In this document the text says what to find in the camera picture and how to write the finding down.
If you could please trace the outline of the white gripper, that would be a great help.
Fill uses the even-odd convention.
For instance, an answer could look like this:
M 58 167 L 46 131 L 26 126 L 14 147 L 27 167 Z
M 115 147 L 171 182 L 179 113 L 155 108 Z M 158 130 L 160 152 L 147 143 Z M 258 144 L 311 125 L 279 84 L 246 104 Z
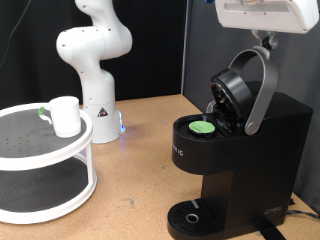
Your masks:
M 317 0 L 215 0 L 215 6 L 223 27 L 252 30 L 268 50 L 279 46 L 275 32 L 305 34 L 319 21 Z

